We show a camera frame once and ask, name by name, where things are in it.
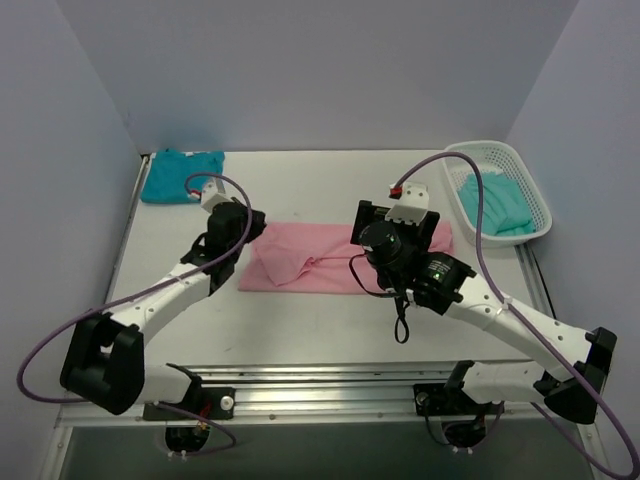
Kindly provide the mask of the pink t-shirt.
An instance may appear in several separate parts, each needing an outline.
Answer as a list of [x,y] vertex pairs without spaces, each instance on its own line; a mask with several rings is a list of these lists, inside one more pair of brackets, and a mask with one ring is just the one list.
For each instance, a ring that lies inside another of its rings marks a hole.
[[352,227],[271,223],[251,242],[238,289],[243,292],[360,295],[380,293],[377,275],[350,243]]

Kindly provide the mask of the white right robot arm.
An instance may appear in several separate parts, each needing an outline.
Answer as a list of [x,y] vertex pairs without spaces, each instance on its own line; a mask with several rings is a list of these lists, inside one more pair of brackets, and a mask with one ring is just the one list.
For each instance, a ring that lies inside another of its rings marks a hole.
[[609,375],[616,335],[604,327],[584,330],[553,319],[504,293],[489,279],[443,252],[431,252],[440,216],[425,212],[418,224],[391,216],[368,200],[358,204],[351,244],[376,273],[379,298],[393,300],[405,323],[411,306],[472,325],[525,355],[524,363],[484,364],[462,360],[444,388],[455,412],[494,402],[542,403],[576,424],[594,422]]

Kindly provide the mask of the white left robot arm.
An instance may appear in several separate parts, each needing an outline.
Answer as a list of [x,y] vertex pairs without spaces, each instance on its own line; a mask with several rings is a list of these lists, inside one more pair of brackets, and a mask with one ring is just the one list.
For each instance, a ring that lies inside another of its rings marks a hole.
[[200,413],[209,402],[201,377],[176,364],[151,365],[145,349],[172,320],[224,285],[243,247],[265,227],[262,211],[237,201],[214,206],[206,231],[152,291],[75,326],[62,387],[114,415],[155,403],[165,403],[179,419]]

